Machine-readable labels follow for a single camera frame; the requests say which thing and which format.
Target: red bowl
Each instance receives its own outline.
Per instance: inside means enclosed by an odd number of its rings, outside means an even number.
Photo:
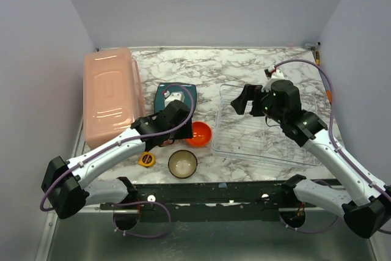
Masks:
[[[193,147],[203,147],[212,139],[212,129],[205,122],[193,122],[193,138],[186,142]]]

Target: transparent tray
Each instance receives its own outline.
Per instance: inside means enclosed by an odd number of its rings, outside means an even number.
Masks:
[[[230,105],[242,92],[243,86],[223,84],[213,131],[212,149],[223,157],[254,160],[262,163],[294,167],[313,167],[320,164],[316,158],[286,137],[273,120],[252,117],[249,101],[243,116]],[[317,113],[316,98],[301,94],[302,108]]]

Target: clear plastic container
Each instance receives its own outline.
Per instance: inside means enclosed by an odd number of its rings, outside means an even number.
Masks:
[[[212,149],[216,155],[254,160],[294,167],[313,167],[316,158],[286,137],[273,120],[251,116],[249,101],[243,116],[236,114],[231,101],[242,92],[242,86],[223,84],[213,131]],[[302,108],[316,113],[316,98],[301,94]]]
[[[145,116],[139,69],[128,48],[86,55],[83,102],[84,139],[91,149]]]

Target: marble countertop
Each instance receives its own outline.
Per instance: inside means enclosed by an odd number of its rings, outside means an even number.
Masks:
[[[264,84],[264,69],[287,59],[300,58],[313,61],[310,51],[301,48],[265,49],[164,49],[133,51],[139,65],[147,114],[153,113],[153,99],[161,82],[183,82],[197,86],[198,101],[193,121],[201,120],[214,128],[219,105],[221,84]],[[302,94],[316,98],[318,115],[328,123],[330,104],[318,70],[310,65],[292,63],[282,68],[284,75],[292,80]],[[334,123],[334,134],[341,141]],[[82,141],[78,153],[89,151]],[[193,152],[198,159],[194,175],[181,180],[168,170],[171,154],[180,149]],[[100,176],[101,179],[128,177],[133,183],[202,183],[242,182],[255,180],[285,180],[294,174],[308,178],[333,178],[323,166],[307,169],[287,166],[272,166],[264,162],[224,158],[213,154],[211,145],[193,148],[185,142],[152,150],[156,164],[145,168],[138,165],[139,156],[128,158]]]

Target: pink plastic container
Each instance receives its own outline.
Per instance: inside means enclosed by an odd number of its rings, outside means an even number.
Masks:
[[[137,62],[128,48],[84,58],[84,139],[94,149],[145,116]]]

